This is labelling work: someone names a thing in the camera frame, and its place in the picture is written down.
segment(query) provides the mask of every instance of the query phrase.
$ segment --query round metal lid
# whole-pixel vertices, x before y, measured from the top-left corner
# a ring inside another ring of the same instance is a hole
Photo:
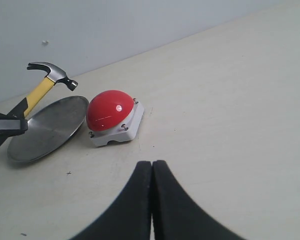
[[[89,101],[70,96],[46,106],[28,120],[28,130],[14,136],[7,153],[16,163],[42,158],[64,144],[82,125]]]

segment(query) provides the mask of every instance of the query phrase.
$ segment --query red button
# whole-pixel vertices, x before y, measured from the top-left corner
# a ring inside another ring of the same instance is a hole
[[[104,91],[90,102],[86,123],[92,131],[104,131],[122,122],[134,108],[134,100],[118,90]]]

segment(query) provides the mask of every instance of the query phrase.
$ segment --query hammer handle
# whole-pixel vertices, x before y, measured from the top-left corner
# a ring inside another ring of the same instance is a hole
[[[45,77],[42,82],[26,96],[27,109],[24,111],[24,117],[37,105],[37,103],[46,95],[55,85],[55,82]]]

